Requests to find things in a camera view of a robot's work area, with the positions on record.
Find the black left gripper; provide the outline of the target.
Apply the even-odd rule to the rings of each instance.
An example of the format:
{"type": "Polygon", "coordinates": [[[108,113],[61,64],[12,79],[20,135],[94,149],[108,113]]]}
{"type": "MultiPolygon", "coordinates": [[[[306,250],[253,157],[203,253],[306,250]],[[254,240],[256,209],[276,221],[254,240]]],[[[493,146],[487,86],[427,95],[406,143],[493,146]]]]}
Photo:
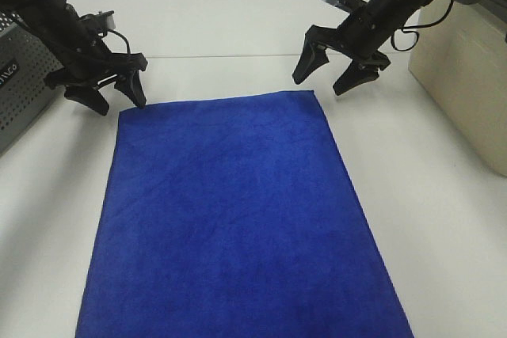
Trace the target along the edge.
{"type": "Polygon", "coordinates": [[[96,89],[113,82],[114,88],[134,106],[145,107],[139,73],[146,70],[147,59],[141,53],[132,52],[128,39],[115,29],[95,33],[78,19],[74,27],[62,28],[53,37],[44,37],[44,44],[63,65],[61,69],[48,74],[44,82],[51,89],[67,87],[64,92],[66,99],[106,116],[109,104],[96,89]],[[125,53],[109,49],[103,39],[110,34],[122,39],[125,53]]]}

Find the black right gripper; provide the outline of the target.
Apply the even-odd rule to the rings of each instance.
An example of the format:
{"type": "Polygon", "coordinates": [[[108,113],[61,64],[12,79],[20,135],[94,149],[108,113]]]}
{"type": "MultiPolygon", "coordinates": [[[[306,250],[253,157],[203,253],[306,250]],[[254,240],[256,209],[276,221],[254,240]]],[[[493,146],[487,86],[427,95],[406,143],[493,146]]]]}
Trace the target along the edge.
{"type": "Polygon", "coordinates": [[[292,73],[296,85],[302,84],[319,67],[327,64],[326,50],[334,50],[353,61],[333,85],[340,96],[364,83],[375,81],[379,70],[390,61],[379,47],[391,33],[383,21],[372,15],[369,3],[353,13],[335,28],[312,25],[305,33],[303,49],[292,73]]]}

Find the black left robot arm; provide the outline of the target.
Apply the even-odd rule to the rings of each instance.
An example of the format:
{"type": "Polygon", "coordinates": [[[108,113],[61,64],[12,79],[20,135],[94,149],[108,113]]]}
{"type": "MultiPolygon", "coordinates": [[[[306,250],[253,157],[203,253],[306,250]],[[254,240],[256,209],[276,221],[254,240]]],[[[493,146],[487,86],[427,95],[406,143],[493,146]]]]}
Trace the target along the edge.
{"type": "Polygon", "coordinates": [[[61,69],[44,79],[49,89],[62,86],[66,99],[102,116],[108,113],[109,103],[100,90],[109,84],[137,108],[145,107],[140,74],[147,59],[130,49],[124,53],[109,49],[103,39],[116,33],[111,11],[80,16],[67,0],[1,0],[1,11],[61,63],[61,69]]]}

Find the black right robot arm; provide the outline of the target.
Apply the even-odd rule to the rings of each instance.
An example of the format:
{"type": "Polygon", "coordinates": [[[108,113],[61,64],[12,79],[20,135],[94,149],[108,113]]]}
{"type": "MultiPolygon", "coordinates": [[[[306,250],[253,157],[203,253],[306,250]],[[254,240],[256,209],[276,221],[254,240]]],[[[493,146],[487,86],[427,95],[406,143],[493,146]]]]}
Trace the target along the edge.
{"type": "MultiPolygon", "coordinates": [[[[420,26],[407,20],[433,0],[323,0],[344,10],[348,17],[336,28],[312,25],[305,33],[303,49],[292,74],[300,84],[315,70],[329,62],[326,50],[349,57],[352,62],[334,83],[340,96],[367,82],[375,81],[391,63],[379,48],[393,41],[397,31],[418,33],[420,26]]],[[[506,19],[506,0],[449,0],[451,4],[479,4],[502,21],[506,19]]]]}

